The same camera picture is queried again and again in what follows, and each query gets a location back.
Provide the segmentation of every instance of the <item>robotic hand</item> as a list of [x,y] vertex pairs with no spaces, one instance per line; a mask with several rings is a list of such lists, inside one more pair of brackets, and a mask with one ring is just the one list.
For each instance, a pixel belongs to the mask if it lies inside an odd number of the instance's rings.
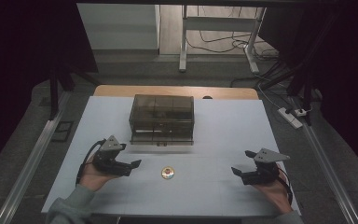
[[133,161],[131,164],[124,162],[116,161],[116,156],[118,153],[126,148],[126,144],[120,144],[117,139],[111,135],[107,140],[104,139],[95,143],[92,148],[89,150],[85,160],[79,167],[77,173],[76,183],[78,184],[82,176],[86,161],[91,153],[91,151],[100,145],[100,148],[95,152],[92,164],[94,167],[105,174],[108,175],[118,175],[118,176],[129,176],[132,169],[138,168],[141,164],[141,160]]
[[289,203],[292,203],[293,192],[289,185],[286,184],[284,180],[279,177],[280,168],[278,167],[276,161],[289,160],[290,157],[277,153],[266,148],[261,148],[258,153],[253,151],[245,151],[245,154],[249,158],[253,158],[255,161],[256,171],[243,173],[241,170],[238,170],[234,167],[231,167],[234,175],[239,176],[242,179],[244,185],[265,185],[272,183],[275,180],[278,180],[286,188]]

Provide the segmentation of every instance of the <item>gold coin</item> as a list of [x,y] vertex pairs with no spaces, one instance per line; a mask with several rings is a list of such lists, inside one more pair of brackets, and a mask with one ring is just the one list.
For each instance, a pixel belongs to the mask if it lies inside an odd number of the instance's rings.
[[172,179],[174,175],[175,175],[175,171],[173,170],[173,168],[171,166],[166,166],[166,167],[162,168],[162,171],[161,171],[162,178]]

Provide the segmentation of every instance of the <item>white tabletop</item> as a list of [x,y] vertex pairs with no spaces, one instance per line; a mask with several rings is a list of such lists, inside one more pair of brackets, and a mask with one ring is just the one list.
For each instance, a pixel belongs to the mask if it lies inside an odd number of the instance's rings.
[[[262,101],[194,100],[193,146],[130,144],[131,97],[91,96],[50,194],[46,213],[58,197],[75,188],[80,163],[90,147],[114,135],[127,144],[117,161],[142,160],[130,176],[109,181],[91,203],[95,214],[153,217],[259,217],[278,211],[251,186],[232,174],[231,166],[251,172],[255,163],[244,151],[262,147],[279,152]],[[171,166],[166,180],[161,170]],[[296,197],[293,207],[297,211]]]

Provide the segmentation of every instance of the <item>floor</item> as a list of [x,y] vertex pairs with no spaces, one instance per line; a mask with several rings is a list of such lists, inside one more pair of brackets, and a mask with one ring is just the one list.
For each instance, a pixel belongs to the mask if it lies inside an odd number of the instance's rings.
[[[164,55],[112,55],[109,51],[95,51],[95,59],[100,73],[92,75],[103,84],[229,87],[235,78],[244,78],[243,81],[235,82],[234,87],[257,89],[257,83],[261,80],[250,73],[246,57],[241,51],[236,55],[191,55],[187,60],[186,73],[178,71],[179,57],[173,51],[172,53],[167,51],[167,54]],[[274,63],[273,61],[257,60],[261,74],[267,72]],[[61,167],[87,101],[95,90],[95,86],[88,81],[75,75],[72,75],[72,78],[76,87],[70,93],[69,101],[61,118],[62,122],[73,124],[71,131],[68,133],[67,139],[62,133],[53,134],[11,223],[43,223],[45,220],[45,215],[40,213],[41,208]],[[287,106],[283,100],[288,100],[284,95],[284,86],[286,85],[287,81],[283,82],[282,86],[274,86],[269,89],[270,91],[264,93],[274,104]],[[292,158],[285,165],[291,177],[305,223],[347,223],[337,202],[337,196],[331,190],[325,173],[316,159],[310,140],[306,135],[306,129],[294,130],[280,117],[276,106],[266,98],[263,92],[258,91],[258,94],[263,100],[280,151]],[[48,82],[45,81],[35,86],[32,97],[32,102],[23,119],[0,154],[0,209],[48,121]],[[330,160],[342,186],[348,192],[358,212],[358,159],[339,134],[324,120],[319,110],[320,104],[321,102],[317,98],[312,103],[312,130],[316,132],[327,159]],[[95,216],[92,221],[94,223],[116,223],[112,217]],[[120,223],[137,222],[172,223],[172,220],[138,218],[123,219]],[[197,220],[186,219],[181,222],[196,223]],[[239,223],[237,219],[224,220],[224,222]],[[273,223],[273,219],[252,217],[245,218],[242,223]]]

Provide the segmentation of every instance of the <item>human hand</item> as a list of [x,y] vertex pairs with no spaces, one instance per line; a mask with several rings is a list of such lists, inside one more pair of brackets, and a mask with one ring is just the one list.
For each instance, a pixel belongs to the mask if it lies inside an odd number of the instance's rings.
[[99,172],[95,166],[92,164],[92,159],[94,155],[92,155],[86,162],[86,165],[83,170],[83,174],[80,178],[79,184],[92,190],[97,191],[103,185],[111,179],[118,178],[118,175],[107,175]]
[[[286,182],[286,176],[280,170],[279,177]],[[282,213],[289,213],[293,211],[292,206],[289,203],[287,197],[287,191],[285,186],[280,183],[278,180],[274,180],[272,183],[264,184],[264,185],[253,185],[256,189],[260,190],[267,199],[278,208],[278,210]]]

